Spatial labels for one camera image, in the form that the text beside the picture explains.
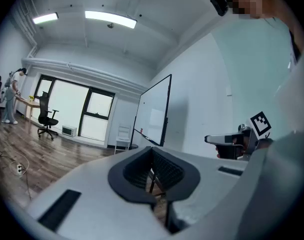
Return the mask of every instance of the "ceiling fixture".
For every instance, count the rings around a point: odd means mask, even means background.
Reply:
[[[111,23],[120,24],[126,27],[130,27],[131,29],[135,28],[137,20],[132,18],[124,17],[121,15],[107,13],[107,12],[99,12],[99,11],[85,11],[85,17],[87,19],[95,19],[95,20],[102,20]]]
[[[114,28],[114,23],[111,23],[111,24],[107,24],[107,27],[108,27],[109,29],[112,29],[112,28]]]
[[[48,22],[48,21],[53,21],[53,20],[56,20],[58,19],[58,15],[57,13],[52,13],[52,14],[47,14],[47,15],[43,15],[43,16],[40,16],[40,17],[37,17],[37,18],[34,18],[33,21],[35,24],[40,24],[40,23],[43,23],[43,22]]]

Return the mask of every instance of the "wooden floor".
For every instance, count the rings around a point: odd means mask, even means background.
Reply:
[[[56,182],[73,168],[103,157],[114,154],[113,148],[90,147],[80,143],[71,142],[59,136],[51,140],[47,134],[37,135],[37,126],[31,125],[28,133],[28,122],[19,114],[16,115],[17,125],[0,122],[0,151],[2,155],[12,158],[25,167],[29,160],[29,168],[25,175],[16,176],[11,170],[16,170],[16,165],[9,165],[10,159],[0,157],[0,193],[3,198],[16,202],[25,208],[31,198],[35,198],[43,189]],[[147,190],[151,179],[147,181]],[[153,194],[159,193],[155,185]],[[157,197],[158,203],[154,209],[155,216],[165,221],[166,202],[161,196]]]

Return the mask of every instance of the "window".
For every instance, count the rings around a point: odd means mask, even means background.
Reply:
[[[114,94],[91,88],[84,104],[78,135],[104,141]]]
[[[47,92],[50,95],[51,87],[53,87],[54,78],[50,76],[42,75],[37,83],[37,87],[34,93],[35,101],[38,102],[38,98],[43,95],[43,92]]]
[[[105,140],[114,93],[42,75],[34,93],[36,102],[43,92],[49,95],[48,110],[59,111],[56,128],[76,127],[79,136]],[[39,113],[35,108],[32,116],[38,119]]]
[[[43,92],[50,93],[51,87],[53,87],[54,78],[50,76],[42,75],[37,83],[36,90],[34,92],[34,101],[39,102],[38,98],[43,95]],[[40,115],[40,109],[34,108],[32,112],[32,117],[38,119]]]
[[[55,81],[48,108],[50,111],[59,111],[55,113],[55,119],[58,120],[56,128],[61,129],[62,126],[78,128],[88,89],[61,80]]]

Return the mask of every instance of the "cable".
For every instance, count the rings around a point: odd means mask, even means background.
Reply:
[[[25,169],[25,176],[26,176],[26,186],[27,186],[27,192],[28,192],[28,197],[30,198],[30,200],[32,199],[31,198],[31,194],[30,194],[30,189],[29,189],[29,186],[28,186],[28,180],[27,180],[27,169]]]
[[[10,101],[11,101],[12,99],[14,99],[14,97],[15,97],[15,94],[14,94],[13,97],[12,97],[10,100],[7,100],[7,99],[6,99],[6,95],[7,95],[7,92],[8,92],[9,89],[10,89],[10,87],[7,88],[7,90],[5,91],[5,97],[4,97],[4,100],[7,101],[7,102],[8,102],[8,101],[10,102]]]
[[[8,157],[8,156],[6,156],[6,155],[4,155],[3,156],[3,152],[2,151],[0,151],[0,158],[8,158],[8,159],[10,159],[12,162],[9,164],[9,169],[10,169],[10,171],[14,174],[14,175],[16,175],[16,176],[22,176],[23,174],[26,174],[26,187],[27,187],[27,192],[28,192],[28,196],[29,196],[29,198],[30,198],[30,200],[31,200],[31,194],[30,194],[30,190],[29,190],[29,186],[28,186],[28,179],[27,179],[27,169],[28,169],[28,167],[29,167],[29,165],[30,165],[30,163],[29,163],[29,161],[28,161],[28,159],[25,157],[25,156],[23,156],[25,159],[26,159],[26,161],[28,162],[28,165],[27,165],[27,168],[22,164],[22,163],[19,163],[18,161],[15,161],[14,159],[12,159],[12,158],[10,158],[10,157]],[[23,169],[24,169],[24,172],[22,173],[22,174],[17,174],[17,173],[15,173],[15,172],[13,172],[12,171],[12,169],[11,169],[11,164],[12,163],[18,163],[18,164],[21,164],[22,166],[23,166]]]

